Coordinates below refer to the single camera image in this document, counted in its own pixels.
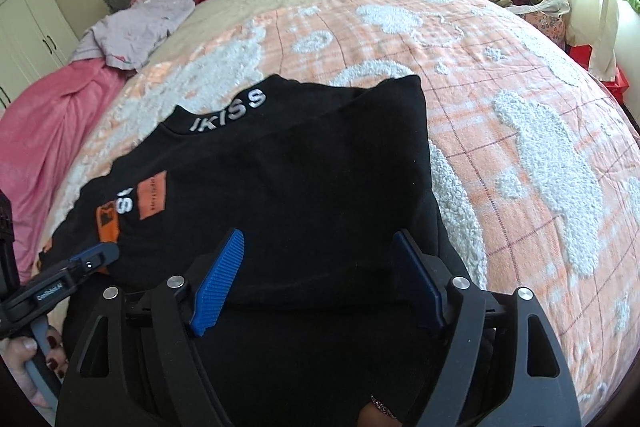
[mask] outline orange label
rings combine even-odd
[[[103,206],[95,209],[95,220],[98,225],[98,237],[102,243],[111,241],[117,243],[120,235],[118,227],[118,214],[114,206],[114,202],[110,201]]]
[[[138,210],[140,219],[146,219],[164,210],[166,199],[166,171],[159,172],[138,184]]]

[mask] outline silver screw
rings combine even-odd
[[[174,275],[172,277],[169,277],[169,279],[166,280],[166,285],[173,290],[182,287],[183,284],[184,284],[184,277],[182,275]]]
[[[518,297],[530,301],[533,298],[533,292],[529,288],[518,288]]]
[[[102,296],[107,299],[114,299],[118,296],[118,289],[116,286],[109,286],[104,292],[102,292]]]
[[[469,279],[465,279],[464,277],[453,277],[453,286],[458,288],[459,290],[466,290],[471,286]]]

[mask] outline human hand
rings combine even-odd
[[[55,371],[59,377],[64,377],[68,367],[68,361],[65,350],[62,347],[62,338],[55,329],[49,328],[47,331],[47,340],[51,347],[51,351],[49,351],[46,357],[47,367]],[[31,360],[36,354],[37,347],[36,341],[27,337],[11,339],[2,354],[2,359],[9,369],[9,372],[13,375],[14,380],[31,403],[40,407],[49,407],[24,367],[24,364],[28,360]]]

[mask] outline red box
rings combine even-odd
[[[591,46],[576,46],[571,48],[569,56],[575,60],[585,70],[589,70],[589,59],[591,58]],[[619,104],[623,104],[623,93],[629,88],[629,82],[625,73],[620,68],[616,68],[616,77],[611,82],[603,82],[613,97],[618,100]]]

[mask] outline pink blanket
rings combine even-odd
[[[56,190],[125,75],[102,58],[73,62],[28,87],[2,116],[0,188],[12,204],[21,281],[31,275]]]

